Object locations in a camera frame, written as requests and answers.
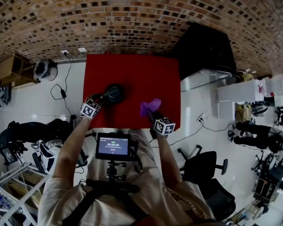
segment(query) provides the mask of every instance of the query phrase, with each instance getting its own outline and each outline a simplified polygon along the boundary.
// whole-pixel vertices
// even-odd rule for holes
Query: red table
[[[125,98],[116,105],[103,105],[91,123],[93,128],[150,128],[140,117],[141,102],[161,99],[158,110],[180,127],[180,77],[177,59],[148,55],[88,55],[83,100],[104,93],[109,84],[124,87]]]

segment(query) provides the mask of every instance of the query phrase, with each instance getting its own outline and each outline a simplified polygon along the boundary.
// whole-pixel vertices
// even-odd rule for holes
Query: digital timer display
[[[99,153],[127,155],[128,139],[100,137]]]

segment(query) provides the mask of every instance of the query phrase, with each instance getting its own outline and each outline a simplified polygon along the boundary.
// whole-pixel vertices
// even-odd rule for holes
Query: brick ceiling
[[[192,22],[228,34],[238,69],[283,73],[283,0],[0,0],[0,61],[163,55]]]

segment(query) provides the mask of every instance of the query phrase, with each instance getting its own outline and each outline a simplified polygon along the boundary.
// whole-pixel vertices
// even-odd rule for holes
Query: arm
[[[63,178],[73,186],[75,167],[83,146],[90,119],[83,116],[81,122],[67,138],[58,155],[53,178]]]
[[[164,178],[166,186],[170,189],[174,189],[178,183],[182,182],[180,170],[177,166],[166,137],[157,133],[157,141],[159,147],[162,176]]]

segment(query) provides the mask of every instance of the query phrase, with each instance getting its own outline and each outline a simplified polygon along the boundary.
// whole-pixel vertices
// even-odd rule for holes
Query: wooden shelf
[[[0,63],[0,85],[12,84],[13,88],[19,88],[25,84],[38,83],[34,79],[34,65],[28,60],[13,55]]]

